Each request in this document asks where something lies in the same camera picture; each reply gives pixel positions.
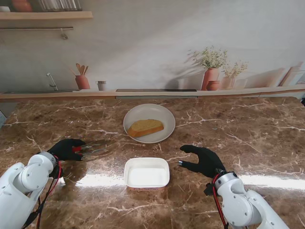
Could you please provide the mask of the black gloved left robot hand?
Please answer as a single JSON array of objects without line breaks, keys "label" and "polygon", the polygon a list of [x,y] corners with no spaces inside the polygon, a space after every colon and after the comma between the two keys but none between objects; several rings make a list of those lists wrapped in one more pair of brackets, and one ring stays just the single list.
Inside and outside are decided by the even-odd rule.
[{"label": "black gloved left robot hand", "polygon": [[82,155],[76,154],[73,149],[85,144],[80,139],[63,139],[51,147],[48,153],[55,155],[59,161],[81,161]]}]

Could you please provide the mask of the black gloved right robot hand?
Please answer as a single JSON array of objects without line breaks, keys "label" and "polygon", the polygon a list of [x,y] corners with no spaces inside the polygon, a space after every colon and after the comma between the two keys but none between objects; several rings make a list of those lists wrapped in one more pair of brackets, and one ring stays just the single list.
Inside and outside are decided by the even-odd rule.
[{"label": "black gloved right robot hand", "polygon": [[191,163],[187,161],[179,161],[179,165],[192,172],[201,173],[206,177],[213,178],[218,171],[225,171],[218,155],[205,147],[196,147],[193,145],[183,145],[180,150],[185,153],[193,153],[198,156],[198,163]]}]

